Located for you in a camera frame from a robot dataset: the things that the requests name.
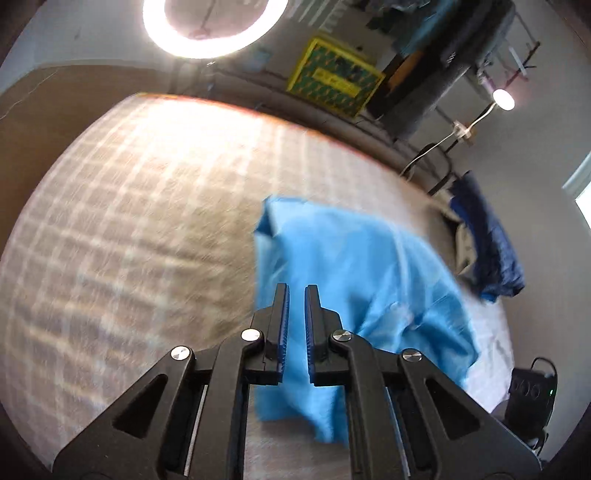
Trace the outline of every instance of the blue cloth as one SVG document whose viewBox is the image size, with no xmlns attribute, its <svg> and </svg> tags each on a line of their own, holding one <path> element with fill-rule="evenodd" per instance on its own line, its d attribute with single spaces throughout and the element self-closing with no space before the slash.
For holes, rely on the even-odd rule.
<svg viewBox="0 0 591 480">
<path fill-rule="evenodd" d="M 501 222 L 486 202 L 471 171 L 449 189 L 449 206 L 474 237 L 476 263 L 470 278 L 481 298 L 495 301 L 500 295 L 514 297 L 525 288 L 525 275 L 517 253 Z"/>
<path fill-rule="evenodd" d="M 256 307 L 275 286 L 290 286 L 283 383 L 257 387 L 261 420 L 306 417 L 321 442 L 347 442 L 341 387 L 310 384 L 304 289 L 318 285 L 324 308 L 374 347 L 424 352 L 462 385 L 478 353 L 460 291 L 437 254 L 420 238 L 370 216 L 270 197 L 255 231 Z"/>
</svg>

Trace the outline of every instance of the light bulb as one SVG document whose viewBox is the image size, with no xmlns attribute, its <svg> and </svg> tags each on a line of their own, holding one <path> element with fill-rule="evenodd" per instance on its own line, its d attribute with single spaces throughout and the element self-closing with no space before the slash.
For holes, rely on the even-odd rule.
<svg viewBox="0 0 591 480">
<path fill-rule="evenodd" d="M 165 2 L 166 0 L 144 1 L 145 29 L 161 49 L 188 59 L 213 59 L 250 45 L 277 23 L 287 7 L 287 0 L 268 0 L 264 12 L 246 30 L 230 37 L 194 40 L 183 37 L 168 23 Z"/>
<path fill-rule="evenodd" d="M 503 110 L 513 110 L 515 108 L 515 100 L 506 90 L 498 89 L 492 94 L 496 104 Z"/>
</svg>

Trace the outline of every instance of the white wall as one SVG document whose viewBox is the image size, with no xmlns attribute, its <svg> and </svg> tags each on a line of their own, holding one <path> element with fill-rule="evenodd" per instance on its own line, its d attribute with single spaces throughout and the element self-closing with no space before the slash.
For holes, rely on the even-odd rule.
<svg viewBox="0 0 591 480">
<path fill-rule="evenodd" d="M 0 93 L 32 70 L 72 63 L 169 70 L 173 57 L 148 37 L 142 0 L 47 0 L 0 67 Z"/>
<path fill-rule="evenodd" d="M 591 401 L 591 231 L 562 185 L 591 151 L 591 62 L 579 39 L 546 2 L 516 0 L 542 43 L 530 81 L 509 89 L 517 106 L 482 121 L 474 145 L 453 150 L 458 170 L 473 170 L 524 265 L 527 286 L 505 307 L 515 361 L 554 359 L 558 394 L 543 457 L 553 456 Z M 509 36 L 522 57 L 527 38 Z M 502 79 L 500 70 L 495 78 Z M 469 122 L 485 106 L 460 83 L 442 102 Z M 432 115 L 413 143 L 437 141 L 450 128 Z"/>
</svg>

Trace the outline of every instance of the metal stand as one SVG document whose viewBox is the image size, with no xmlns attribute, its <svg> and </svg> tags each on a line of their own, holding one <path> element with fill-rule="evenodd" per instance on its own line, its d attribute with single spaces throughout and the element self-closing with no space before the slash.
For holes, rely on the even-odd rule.
<svg viewBox="0 0 591 480">
<path fill-rule="evenodd" d="M 500 57 L 500 55 L 499 54 L 496 55 L 496 58 L 499 60 L 499 62 L 501 63 L 501 65 L 505 69 L 505 74 L 508 76 L 508 78 L 505 81 L 505 84 L 502 87 L 505 90 L 519 77 L 522 77 L 525 80 L 528 80 L 526 70 L 529 68 L 535 68 L 534 66 L 530 65 L 530 61 L 533 58 L 534 54 L 537 52 L 538 48 L 540 48 L 540 45 L 541 45 L 541 43 L 534 38 L 531 30 L 529 29 L 528 25 L 523 20 L 522 16 L 518 12 L 516 12 L 515 16 L 516 16 L 517 20 L 519 21 L 519 23 L 521 24 L 521 26 L 523 27 L 523 29 L 525 30 L 525 32 L 527 33 L 527 35 L 529 36 L 530 40 L 533 43 L 533 46 L 530 45 L 529 43 L 526 43 L 527 48 L 529 50 L 527 57 L 523 61 L 521 61 L 518 57 L 516 57 L 515 61 L 517 63 L 518 68 L 514 69 L 512 72 L 510 71 L 508 65 L 506 65 L 504 63 L 504 61 L 502 61 L 502 58 Z M 512 54 L 514 56 L 516 55 L 515 50 L 510 45 L 509 45 L 509 50 L 512 52 Z M 491 106 L 493 104 L 494 104 L 494 102 L 490 102 L 485 108 L 483 108 L 482 112 L 480 112 L 480 114 L 476 116 L 475 120 L 480 118 L 482 115 L 484 115 L 488 111 L 488 109 L 491 108 Z M 436 107 L 435 111 L 450 125 L 454 124 L 451 117 L 449 117 L 441 108 Z M 453 162 L 452 162 L 452 159 L 449 157 L 448 153 L 451 152 L 451 150 L 453 150 L 459 142 L 460 141 L 458 139 L 455 139 L 452 142 L 452 144 L 449 147 L 447 147 L 445 150 L 440 149 L 440 151 L 444 155 L 444 158 L 445 158 L 449 168 L 448 168 L 447 174 L 441 180 L 439 180 L 437 182 L 437 184 L 429 191 L 429 195 L 434 195 L 439 190 L 441 190 L 441 188 L 443 188 L 445 186 L 445 184 L 447 183 L 449 178 L 454 176 Z M 432 145 L 433 144 L 429 144 L 429 145 L 426 145 L 425 147 L 423 147 L 421 149 L 421 151 L 417 154 L 417 156 L 419 156 L 421 154 L 421 152 L 428 150 L 428 147 L 432 146 Z"/>
<path fill-rule="evenodd" d="M 355 480 L 535 478 L 535 454 L 421 352 L 374 349 L 305 295 L 310 381 L 345 388 Z M 249 387 L 282 380 L 289 289 L 219 346 L 178 346 L 57 456 L 63 480 L 241 480 Z"/>
</svg>

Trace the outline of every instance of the bed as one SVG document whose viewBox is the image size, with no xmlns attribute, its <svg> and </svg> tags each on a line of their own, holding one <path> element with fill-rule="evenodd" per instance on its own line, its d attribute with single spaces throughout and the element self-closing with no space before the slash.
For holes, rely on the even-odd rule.
<svg viewBox="0 0 591 480">
<path fill-rule="evenodd" d="M 0 400 L 45 465 L 172 347 L 249 324 L 270 194 L 379 216 L 453 262 L 431 199 L 362 153 L 221 103 L 131 96 L 56 161 L 0 262 Z M 480 349 L 467 391 L 492 411 L 513 367 L 506 318 L 462 289 Z M 349 478 L 347 450 L 300 419 L 251 412 L 245 457 L 246 478 Z"/>
</svg>

